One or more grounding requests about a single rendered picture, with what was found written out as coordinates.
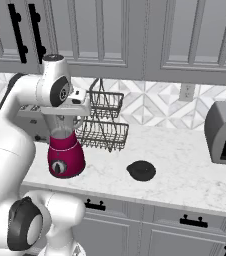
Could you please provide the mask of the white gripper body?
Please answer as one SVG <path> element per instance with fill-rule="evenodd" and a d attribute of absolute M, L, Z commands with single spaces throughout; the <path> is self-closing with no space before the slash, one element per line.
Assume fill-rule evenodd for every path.
<path fill-rule="evenodd" d="M 46 115 L 89 116 L 90 107 L 81 105 L 62 105 L 59 107 L 42 107 L 41 112 Z"/>

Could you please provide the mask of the silver toaster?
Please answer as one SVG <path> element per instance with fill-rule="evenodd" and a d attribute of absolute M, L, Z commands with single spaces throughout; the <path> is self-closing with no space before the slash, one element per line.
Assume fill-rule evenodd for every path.
<path fill-rule="evenodd" d="M 49 130 L 37 105 L 23 105 L 15 118 L 21 127 L 36 142 L 49 143 Z"/>

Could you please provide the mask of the grey lower cupboard door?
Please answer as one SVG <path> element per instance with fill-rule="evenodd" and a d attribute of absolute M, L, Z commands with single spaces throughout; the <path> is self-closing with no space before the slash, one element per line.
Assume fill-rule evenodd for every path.
<path fill-rule="evenodd" d="M 139 228 L 138 221 L 87 213 L 73 233 L 87 256 L 137 256 Z"/>
<path fill-rule="evenodd" d="M 145 223 L 141 256 L 224 256 L 226 236 Z"/>

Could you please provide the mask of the black blender lid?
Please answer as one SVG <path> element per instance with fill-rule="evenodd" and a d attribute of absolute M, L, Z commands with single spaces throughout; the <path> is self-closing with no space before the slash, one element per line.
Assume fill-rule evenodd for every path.
<path fill-rule="evenodd" d="M 127 166 L 126 170 L 136 181 L 146 182 L 156 174 L 156 168 L 148 161 L 138 160 Z"/>

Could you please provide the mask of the grey drawer front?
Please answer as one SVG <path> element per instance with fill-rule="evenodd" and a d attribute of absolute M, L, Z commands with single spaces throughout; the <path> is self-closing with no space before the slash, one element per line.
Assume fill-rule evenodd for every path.
<path fill-rule="evenodd" d="M 90 195 L 82 196 L 83 202 L 85 203 L 88 198 L 91 199 L 91 202 L 94 204 L 98 204 L 100 201 L 103 201 L 104 205 L 106 206 L 106 211 L 86 208 L 87 211 L 90 213 L 126 218 L 131 220 L 140 219 L 139 204 L 127 202 L 123 200 L 117 200 L 117 199 L 95 197 Z"/>
<path fill-rule="evenodd" d="M 187 214 L 188 218 L 193 220 L 197 220 L 199 217 L 202 217 L 203 221 L 208 223 L 208 227 L 201 228 L 180 224 L 179 219 L 182 218 L 184 214 Z M 199 230 L 207 233 L 226 235 L 226 217 L 219 215 L 156 206 L 153 222 L 157 224 L 173 225 L 185 229 Z"/>

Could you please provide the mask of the grey toaster oven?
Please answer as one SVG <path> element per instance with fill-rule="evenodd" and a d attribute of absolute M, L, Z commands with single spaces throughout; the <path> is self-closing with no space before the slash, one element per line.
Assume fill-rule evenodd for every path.
<path fill-rule="evenodd" d="M 217 101 L 211 106 L 204 123 L 204 135 L 211 161 L 226 165 L 226 102 Z"/>

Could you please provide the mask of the white wall outlet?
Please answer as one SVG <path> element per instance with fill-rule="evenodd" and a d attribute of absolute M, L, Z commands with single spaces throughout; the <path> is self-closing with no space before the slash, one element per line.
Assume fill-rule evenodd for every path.
<path fill-rule="evenodd" d="M 179 100 L 184 102 L 192 102 L 195 92 L 195 85 L 182 83 L 180 88 Z"/>

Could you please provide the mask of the magenta blender with clear jar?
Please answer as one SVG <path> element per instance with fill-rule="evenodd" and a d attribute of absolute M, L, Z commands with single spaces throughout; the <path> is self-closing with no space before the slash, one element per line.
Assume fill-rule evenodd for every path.
<path fill-rule="evenodd" d="M 84 118 L 77 120 L 76 116 L 45 115 L 44 119 L 49 130 L 47 159 L 51 175 L 60 179 L 79 175 L 86 162 L 75 130 L 83 124 Z"/>

